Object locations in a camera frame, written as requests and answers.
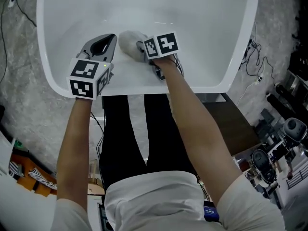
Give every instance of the gray floor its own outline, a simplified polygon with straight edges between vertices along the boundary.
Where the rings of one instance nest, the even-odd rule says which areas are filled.
[[[19,0],[30,18],[36,19],[36,0]],[[262,45],[261,57],[268,56],[274,66],[276,82],[283,79],[289,64],[296,32],[295,0],[259,0],[256,16],[257,42]],[[21,15],[16,6],[4,12],[3,31],[8,49],[8,68],[0,87],[0,104],[6,108],[3,124],[51,170],[55,170],[61,141],[74,100],[55,93],[48,85],[41,68],[36,29]],[[0,45],[0,76],[4,70],[4,51]],[[248,65],[250,73],[256,72],[256,58]],[[263,108],[272,110],[265,93],[273,87],[271,68],[266,65],[263,80],[251,86],[238,107],[251,124],[255,124]],[[255,82],[242,67],[228,92],[237,104],[247,86]],[[142,155],[148,155],[147,131],[142,96],[129,97],[131,119]],[[102,115],[101,104],[93,105],[95,115]],[[100,138],[98,126],[90,128],[90,158],[96,157],[95,145]]]

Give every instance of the white marker cube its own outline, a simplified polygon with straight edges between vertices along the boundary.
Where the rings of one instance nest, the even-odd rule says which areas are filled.
[[[112,63],[73,58],[67,77],[68,88],[74,97],[95,100],[108,84]]]
[[[147,38],[143,43],[148,59],[161,58],[180,51],[176,32],[156,35]]]

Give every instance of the hand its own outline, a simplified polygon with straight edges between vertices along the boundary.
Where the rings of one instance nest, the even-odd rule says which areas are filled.
[[[162,70],[166,67],[176,67],[175,59],[173,55],[165,56],[162,58],[153,59],[154,63],[159,66]]]

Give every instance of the person's right arm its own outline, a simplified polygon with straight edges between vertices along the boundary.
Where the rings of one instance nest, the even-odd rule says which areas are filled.
[[[284,230],[277,208],[252,187],[234,164],[220,130],[171,61],[155,60],[163,70],[173,114],[187,155],[205,184],[228,231]]]

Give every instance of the black pants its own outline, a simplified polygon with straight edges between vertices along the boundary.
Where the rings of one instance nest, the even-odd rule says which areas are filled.
[[[308,125],[308,110],[282,85],[276,87],[276,91],[284,97],[291,105],[292,110],[284,106],[274,95],[268,97],[268,102],[278,111],[278,113],[285,119],[297,118]]]
[[[103,97],[103,103],[106,126],[100,169],[106,190],[115,182],[151,172],[179,170],[197,175],[172,117],[167,95],[144,96],[149,138],[147,165],[130,122],[128,97]]]

